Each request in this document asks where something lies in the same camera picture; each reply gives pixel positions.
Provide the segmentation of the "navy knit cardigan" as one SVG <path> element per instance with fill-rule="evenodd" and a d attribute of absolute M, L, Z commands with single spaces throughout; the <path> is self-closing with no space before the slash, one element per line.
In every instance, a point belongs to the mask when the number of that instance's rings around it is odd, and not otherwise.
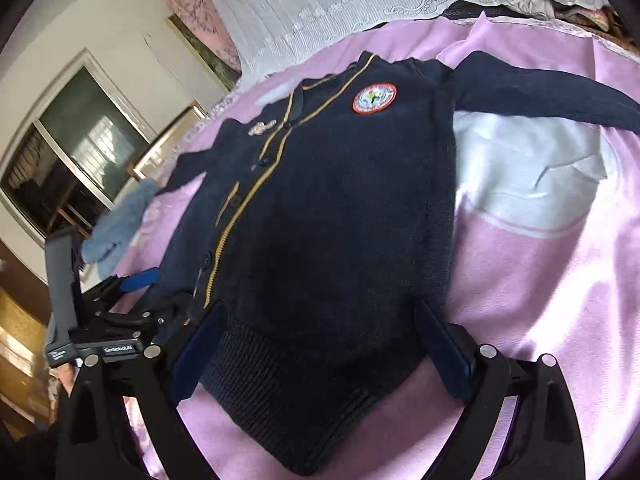
<path fill-rule="evenodd" d="M 296 474 L 431 359 L 416 314 L 446 298 L 459 112 L 639 125 L 634 100 L 579 76 L 367 52 L 227 120 L 168 181 L 203 177 L 146 299 L 191 294 L 213 315 L 198 383 Z"/>

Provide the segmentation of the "window with metal frame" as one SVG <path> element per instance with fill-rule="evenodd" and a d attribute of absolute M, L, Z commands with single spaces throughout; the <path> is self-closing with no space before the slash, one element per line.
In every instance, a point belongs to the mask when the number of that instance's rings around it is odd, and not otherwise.
<path fill-rule="evenodd" d="M 1 159 L 1 200 L 33 240 L 89 236 L 156 137 L 96 57 L 81 50 L 32 104 Z"/>

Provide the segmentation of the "blue fluffy cloth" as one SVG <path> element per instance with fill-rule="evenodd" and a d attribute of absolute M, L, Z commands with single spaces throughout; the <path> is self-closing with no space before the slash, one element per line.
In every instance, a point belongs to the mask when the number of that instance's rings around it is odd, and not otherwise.
<path fill-rule="evenodd" d="M 112 210 L 107 211 L 81 244 L 84 263 L 96 268 L 100 280 L 108 278 L 140 228 L 146 208 L 160 190 L 154 179 L 140 180 Z"/>

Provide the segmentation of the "pink bed sheet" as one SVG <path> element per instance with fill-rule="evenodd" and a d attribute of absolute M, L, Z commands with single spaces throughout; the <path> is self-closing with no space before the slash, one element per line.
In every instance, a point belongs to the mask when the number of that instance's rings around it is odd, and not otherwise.
<path fill-rule="evenodd" d="M 247 90 L 180 152 L 209 148 L 226 118 L 247 122 L 304 78 L 339 73 L 362 51 L 454 67 L 474 51 L 512 66 L 562 70 L 639 103 L 639 55 L 562 24 L 506 18 L 396 22 L 357 32 Z M 507 356 L 554 354 L 574 399 L 587 479 L 629 443 L 639 456 L 639 138 L 576 127 L 559 133 L 463 127 L 457 241 L 447 313 Z M 161 195 L 114 274 L 159 266 L 202 176 Z M 242 433 L 202 387 L 179 406 L 221 479 L 303 479 Z M 462 407 L 431 362 L 378 404 L 321 474 L 308 479 L 420 479 Z"/>

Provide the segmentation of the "pink floral pillow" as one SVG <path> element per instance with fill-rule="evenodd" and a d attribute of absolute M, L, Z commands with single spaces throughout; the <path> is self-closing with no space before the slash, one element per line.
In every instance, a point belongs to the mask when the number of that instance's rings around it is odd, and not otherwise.
<path fill-rule="evenodd" d="M 217 58 L 237 73 L 242 72 L 238 51 L 213 0 L 166 0 L 166 3 L 186 28 Z"/>

